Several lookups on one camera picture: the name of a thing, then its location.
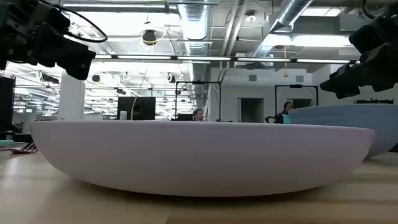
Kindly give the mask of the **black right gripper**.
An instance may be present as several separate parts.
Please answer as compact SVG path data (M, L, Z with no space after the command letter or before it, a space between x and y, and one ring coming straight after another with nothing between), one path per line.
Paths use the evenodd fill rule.
M391 89L398 83L398 44L391 43L398 41L398 4L387 6L379 16L371 14L365 4L361 9L371 22L349 36L349 42L362 54L361 64L344 64L319 84L323 91L334 93L338 99L361 93L361 69L366 85L375 92Z

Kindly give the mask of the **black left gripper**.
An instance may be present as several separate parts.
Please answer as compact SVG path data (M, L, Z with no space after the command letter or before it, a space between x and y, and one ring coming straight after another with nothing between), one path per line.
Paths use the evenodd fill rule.
M96 52L65 38L70 20L46 0L0 0L0 70L8 62L62 67L86 80Z

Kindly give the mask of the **blue bowl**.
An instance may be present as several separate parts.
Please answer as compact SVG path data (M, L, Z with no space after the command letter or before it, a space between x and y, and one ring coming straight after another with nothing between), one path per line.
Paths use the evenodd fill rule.
M385 154L398 144L398 105L313 106L291 110L289 117L292 124L373 129L375 134L369 157Z

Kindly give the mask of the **iridescent fork with teal handle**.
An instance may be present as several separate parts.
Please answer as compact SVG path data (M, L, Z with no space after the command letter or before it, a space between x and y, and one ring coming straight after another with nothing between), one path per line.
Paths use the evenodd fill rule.
M0 152L10 151L12 154L32 154L38 152L34 143L16 142L9 146L0 146Z

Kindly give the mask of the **lavender plate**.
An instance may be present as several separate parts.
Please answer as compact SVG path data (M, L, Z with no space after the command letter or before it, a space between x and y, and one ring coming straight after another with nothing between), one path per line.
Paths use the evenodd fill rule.
M38 150L74 179L184 197L249 197L313 189L346 177L374 131L302 124L38 121Z

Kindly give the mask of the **white pillar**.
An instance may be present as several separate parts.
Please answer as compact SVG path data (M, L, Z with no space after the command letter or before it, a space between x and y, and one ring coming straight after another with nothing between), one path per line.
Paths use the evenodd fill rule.
M58 119L81 120L85 109L85 82L62 72L60 82L60 99L58 104Z

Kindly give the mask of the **black panel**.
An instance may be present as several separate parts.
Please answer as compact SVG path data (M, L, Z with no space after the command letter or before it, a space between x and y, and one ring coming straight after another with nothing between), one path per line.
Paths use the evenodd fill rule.
M0 77L0 133L11 130L15 79Z

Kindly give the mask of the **black crossbar with light strips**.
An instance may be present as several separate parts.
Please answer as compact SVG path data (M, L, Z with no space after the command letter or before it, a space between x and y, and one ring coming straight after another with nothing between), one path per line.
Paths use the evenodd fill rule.
M275 63L329 63L329 64L360 64L359 60L309 59L309 58L254 58L254 57L210 57L210 56L178 56L178 55L97 55L97 60L177 60L204 62L275 62Z

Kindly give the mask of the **black frame stand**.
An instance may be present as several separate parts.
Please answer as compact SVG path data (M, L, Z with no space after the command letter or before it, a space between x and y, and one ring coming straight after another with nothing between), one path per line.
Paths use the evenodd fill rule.
M316 99L316 106L319 106L319 87L317 85L301 85L301 84L291 84L291 85L274 85L274 106L275 111L278 109L277 104L277 95L278 95L278 88L279 87L287 87L287 88L314 88L315 89L315 99Z
M222 84L222 83L221 83L221 82L207 82L207 81L201 81L201 80L194 80L194 81L176 81L176 82L175 82L175 91L174 91L174 93L175 93L175 99L174 99L174 102L175 102L174 116L175 116L175 118L177 118L177 97L178 97L178 95L179 95L179 91L183 89L183 87L181 87L181 88L178 87L178 85L179 85L180 83L183 83L184 85L186 85L186 84L192 84L192 85L209 85L209 86L211 86L211 87L213 86L213 84L219 85L219 88L216 89L216 90L218 91L218 94L219 94L219 97L218 97L219 118L218 118L218 120L221 121L221 93L222 93L221 84Z

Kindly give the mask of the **silver ventilation duct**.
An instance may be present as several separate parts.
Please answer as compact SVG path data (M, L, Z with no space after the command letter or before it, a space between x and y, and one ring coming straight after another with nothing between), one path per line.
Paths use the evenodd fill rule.
M182 19L183 38L192 40L186 43L185 48L188 55L201 56L209 55L210 45L204 43L208 40L210 33L210 12L209 0L187 0L188 4L180 4L178 11Z
M278 45L272 42L277 39L273 32L284 27L293 28L294 22L313 1L314 0L283 0L280 10L267 16L262 27L263 38L260 44L250 54L250 57L266 57L272 48Z

